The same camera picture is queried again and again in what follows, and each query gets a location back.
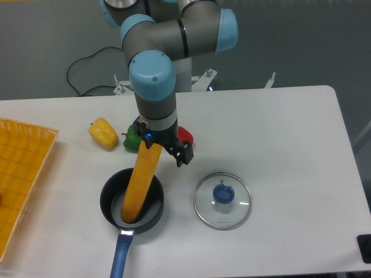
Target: blue joint cap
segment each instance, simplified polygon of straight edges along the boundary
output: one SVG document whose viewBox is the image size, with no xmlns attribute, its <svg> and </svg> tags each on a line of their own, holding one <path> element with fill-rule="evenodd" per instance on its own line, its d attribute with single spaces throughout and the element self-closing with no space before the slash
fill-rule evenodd
<svg viewBox="0 0 371 278">
<path fill-rule="evenodd" d="M 129 65 L 129 79 L 136 95 L 147 101 L 161 101 L 175 87 L 172 61 L 158 50 L 136 54 Z"/>
<path fill-rule="evenodd" d="M 155 23 L 153 18 L 146 14 L 138 13 L 138 14 L 133 14 L 132 16 L 129 16 L 121 25 L 121 30 L 120 30 L 121 42 L 123 42 L 126 34 L 130 31 L 131 28 L 133 28 L 138 23 L 141 23 L 144 21 L 150 21 L 150 22 Z"/>
<path fill-rule="evenodd" d="M 215 53 L 234 48 L 238 41 L 238 24 L 231 9 L 221 9 Z"/>
<path fill-rule="evenodd" d="M 102 11 L 103 11 L 104 17 L 106 18 L 107 23 L 111 27 L 119 27 L 120 25 L 116 23 L 116 21 L 112 18 L 112 16 L 108 12 L 107 7 L 104 4 L 104 0 L 99 0 L 99 3 L 100 3 L 100 7 L 102 8 Z"/>
<path fill-rule="evenodd" d="M 229 204 L 234 199 L 234 189 L 225 184 L 218 184 L 214 187 L 213 197 L 218 203 Z"/>
</svg>

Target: white table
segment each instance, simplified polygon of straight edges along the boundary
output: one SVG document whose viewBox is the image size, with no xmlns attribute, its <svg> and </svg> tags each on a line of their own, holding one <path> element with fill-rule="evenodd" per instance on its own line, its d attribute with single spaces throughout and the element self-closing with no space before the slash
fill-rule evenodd
<svg viewBox="0 0 371 278">
<path fill-rule="evenodd" d="M 165 210 L 134 237 L 124 277 L 241 277 L 369 270 L 356 236 L 371 216 L 333 89 L 327 86 L 182 93 L 179 125 L 194 159 L 164 152 L 156 175 Z M 106 118 L 118 133 L 137 116 L 133 96 L 0 101 L 0 116 L 54 127 L 57 144 L 0 276 L 108 277 L 118 231 L 100 191 L 133 167 L 123 136 L 112 152 L 88 133 Z M 249 185 L 254 208 L 232 231 L 203 224 L 192 206 L 198 181 L 227 171 Z"/>
</svg>

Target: blue knob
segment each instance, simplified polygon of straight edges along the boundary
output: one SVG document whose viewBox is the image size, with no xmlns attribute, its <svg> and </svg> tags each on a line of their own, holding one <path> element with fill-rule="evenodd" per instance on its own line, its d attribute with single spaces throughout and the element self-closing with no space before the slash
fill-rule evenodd
<svg viewBox="0 0 371 278">
<path fill-rule="evenodd" d="M 231 186 L 221 183 L 214 187 L 213 197 L 215 201 L 221 204 L 229 204 L 234 199 L 234 190 Z"/>
</svg>

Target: black object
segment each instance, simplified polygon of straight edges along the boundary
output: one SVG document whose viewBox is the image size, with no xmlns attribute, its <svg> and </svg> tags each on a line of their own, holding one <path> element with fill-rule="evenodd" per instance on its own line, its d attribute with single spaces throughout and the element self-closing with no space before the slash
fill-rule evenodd
<svg viewBox="0 0 371 278">
<path fill-rule="evenodd" d="M 147 149 L 153 143 L 159 144 L 176 159 L 176 164 L 180 167 L 182 164 L 188 165 L 193 158 L 193 149 L 190 142 L 180 142 L 178 139 L 178 120 L 165 130 L 153 131 L 147 128 L 146 123 L 140 122 L 139 117 L 133 122 L 135 135 L 142 138 Z"/>
<path fill-rule="evenodd" d="M 102 49 L 99 49 L 96 53 L 94 53 L 94 54 L 92 54 L 92 55 L 90 55 L 90 56 L 87 56 L 87 57 L 84 57 L 84 58 L 80 58 L 80 59 L 74 61 L 74 62 L 69 66 L 69 68 L 68 68 L 68 70 L 67 70 L 67 74 L 66 74 L 66 76 L 67 76 L 67 83 L 72 87 L 72 89 L 75 90 L 75 92 L 78 94 L 79 97 L 87 97 L 87 96 L 91 97 L 91 95 L 88 95 L 88 93 L 90 93 L 91 91 L 93 91 L 93 90 L 95 90 L 95 89 L 100 89 L 100 88 L 112 88 L 112 89 L 114 89 L 114 88 L 116 88 L 116 86 L 100 85 L 100 86 L 95 86 L 95 87 L 93 87 L 93 88 L 90 88 L 89 90 L 87 90 L 86 92 L 84 92 L 84 93 L 81 94 L 81 93 L 79 92 L 79 90 L 76 89 L 75 86 L 71 84 L 70 79 L 68 78 L 68 74 L 70 73 L 70 69 L 72 68 L 72 66 L 73 66 L 74 64 L 76 64 L 77 62 L 79 62 L 79 61 L 81 61 L 81 60 L 85 60 L 85 59 L 92 58 L 92 57 L 94 57 L 95 55 L 97 55 L 98 53 L 100 53 L 100 52 L 102 52 L 103 50 L 106 50 L 106 49 L 114 49 L 114 50 L 120 50 L 120 51 L 122 51 L 121 48 L 114 47 L 114 46 L 107 46 L 107 47 L 104 47 L 104 48 L 102 48 Z"/>
<path fill-rule="evenodd" d="M 163 212 L 163 189 L 160 181 L 156 176 L 153 177 L 150 188 L 147 193 L 147 197 L 144 201 L 144 206 L 141 209 L 139 215 L 139 220 L 136 224 L 126 224 L 117 223 L 114 219 L 113 211 L 116 208 L 116 211 L 121 211 L 122 200 L 119 200 L 117 196 L 126 191 L 130 177 L 132 176 L 133 168 L 124 169 L 116 174 L 114 174 L 103 186 L 102 192 L 100 194 L 100 208 L 104 217 L 111 223 L 113 226 L 124 231 L 131 232 L 136 235 L 138 233 L 143 233 L 151 229 L 156 223 L 160 220 Z M 153 202 L 160 201 L 161 205 L 155 215 L 147 222 L 141 223 L 141 218 L 147 212 L 148 207 L 153 204 Z"/>
<path fill-rule="evenodd" d="M 357 241 L 363 261 L 371 264 L 371 235 L 359 235 Z"/>
</svg>

